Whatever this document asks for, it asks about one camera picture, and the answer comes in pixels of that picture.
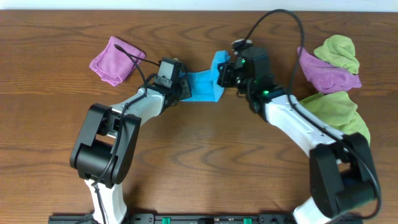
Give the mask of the folded purple cloth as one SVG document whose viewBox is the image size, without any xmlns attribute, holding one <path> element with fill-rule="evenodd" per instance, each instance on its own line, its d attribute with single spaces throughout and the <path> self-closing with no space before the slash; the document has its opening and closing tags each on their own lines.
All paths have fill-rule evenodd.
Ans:
<svg viewBox="0 0 398 224">
<path fill-rule="evenodd" d="M 111 36 L 105 49 L 95 57 L 89 67 L 94 71 L 102 81 L 109 83 L 111 86 L 117 86 L 122 83 L 127 76 L 135 69 L 132 60 L 119 51 L 114 45 L 119 45 L 127 53 L 138 58 L 145 58 L 146 54 L 124 41 Z M 134 58 L 137 64 L 141 60 Z"/>
</svg>

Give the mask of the crumpled purple cloth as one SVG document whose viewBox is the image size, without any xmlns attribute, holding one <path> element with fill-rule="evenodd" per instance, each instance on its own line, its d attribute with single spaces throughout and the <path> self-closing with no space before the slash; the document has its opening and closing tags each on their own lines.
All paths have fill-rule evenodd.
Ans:
<svg viewBox="0 0 398 224">
<path fill-rule="evenodd" d="M 297 48 L 297 54 L 300 54 L 300 66 L 307 81 L 320 93 L 326 95 L 362 87 L 357 75 L 310 55 L 303 47 Z"/>
</svg>

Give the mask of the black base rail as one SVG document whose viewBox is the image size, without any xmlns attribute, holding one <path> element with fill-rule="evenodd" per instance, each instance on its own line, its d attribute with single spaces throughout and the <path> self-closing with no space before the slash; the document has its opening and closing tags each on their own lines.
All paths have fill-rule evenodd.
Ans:
<svg viewBox="0 0 398 224">
<path fill-rule="evenodd" d="M 99 223 L 92 214 L 86 215 L 52 215 L 49 224 Z M 256 216 L 211 216 L 211 215 L 154 215 L 137 213 L 125 218 L 125 224 L 293 224 L 293 216 L 288 214 L 260 214 Z"/>
</svg>

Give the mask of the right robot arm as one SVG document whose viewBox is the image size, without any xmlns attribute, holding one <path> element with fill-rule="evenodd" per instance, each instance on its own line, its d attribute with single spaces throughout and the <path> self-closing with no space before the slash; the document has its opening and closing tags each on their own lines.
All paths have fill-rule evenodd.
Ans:
<svg viewBox="0 0 398 224">
<path fill-rule="evenodd" d="M 353 213 L 372 201 L 377 208 L 381 206 L 381 189 L 366 138 L 332 128 L 276 85 L 265 49 L 246 47 L 235 54 L 236 60 L 218 64 L 218 84 L 236 87 L 253 113 L 288 135 L 309 158 L 311 196 L 293 211 L 295 222 L 375 217 L 376 212 L 367 216 Z"/>
</svg>

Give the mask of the lower green cloth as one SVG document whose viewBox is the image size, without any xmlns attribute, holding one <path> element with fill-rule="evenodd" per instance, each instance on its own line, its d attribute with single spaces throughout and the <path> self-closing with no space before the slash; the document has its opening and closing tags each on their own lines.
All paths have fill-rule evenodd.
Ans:
<svg viewBox="0 0 398 224">
<path fill-rule="evenodd" d="M 345 134 L 360 133 L 370 144 L 369 129 L 357 112 L 358 106 L 345 91 L 324 95 L 317 93 L 300 101 L 300 104 L 324 123 Z"/>
</svg>

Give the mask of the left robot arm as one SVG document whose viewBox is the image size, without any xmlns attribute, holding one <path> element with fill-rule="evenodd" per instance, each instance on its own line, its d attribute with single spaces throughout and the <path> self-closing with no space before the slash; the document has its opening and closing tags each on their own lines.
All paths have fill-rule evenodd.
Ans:
<svg viewBox="0 0 398 224">
<path fill-rule="evenodd" d="M 70 156 L 70 166 L 89 187 L 94 212 L 84 223 L 122 223 L 127 206 L 122 182 L 132 164 L 141 126 L 191 97 L 184 63 L 163 58 L 159 71 L 118 104 L 90 106 Z"/>
</svg>

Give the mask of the upper green cloth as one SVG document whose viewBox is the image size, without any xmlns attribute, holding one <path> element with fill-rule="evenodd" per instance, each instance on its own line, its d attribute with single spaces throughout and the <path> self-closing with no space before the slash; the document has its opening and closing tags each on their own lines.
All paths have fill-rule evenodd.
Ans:
<svg viewBox="0 0 398 224">
<path fill-rule="evenodd" d="M 360 63 L 356 58 L 353 41 L 343 35 L 333 35 L 327 38 L 323 45 L 313 51 L 314 55 L 335 67 L 344 68 L 353 75 L 359 73 Z"/>
</svg>

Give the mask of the blue cloth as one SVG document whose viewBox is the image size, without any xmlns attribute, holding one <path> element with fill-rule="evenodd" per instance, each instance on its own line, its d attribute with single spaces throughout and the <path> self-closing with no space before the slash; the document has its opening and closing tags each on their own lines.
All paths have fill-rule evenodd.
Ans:
<svg viewBox="0 0 398 224">
<path fill-rule="evenodd" d="M 188 82 L 191 86 L 192 96 L 183 101 L 186 102 L 218 102 L 224 88 L 219 86 L 220 72 L 218 65 L 227 62 L 231 57 L 228 51 L 217 51 L 213 57 L 209 70 L 201 72 L 188 72 Z"/>
</svg>

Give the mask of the green cloth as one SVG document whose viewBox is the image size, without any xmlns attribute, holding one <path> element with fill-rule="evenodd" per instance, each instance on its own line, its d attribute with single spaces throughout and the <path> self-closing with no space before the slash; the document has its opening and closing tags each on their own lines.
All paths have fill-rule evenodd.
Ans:
<svg viewBox="0 0 398 224">
<path fill-rule="evenodd" d="M 300 104 L 324 123 L 345 134 L 360 133 L 370 144 L 369 129 L 357 112 L 358 106 L 345 91 L 324 95 L 317 93 L 300 101 Z"/>
<path fill-rule="evenodd" d="M 344 68 L 353 75 L 359 73 L 360 63 L 356 58 L 353 41 L 343 35 L 333 35 L 327 38 L 323 45 L 313 51 L 314 55 L 335 67 Z"/>
</svg>

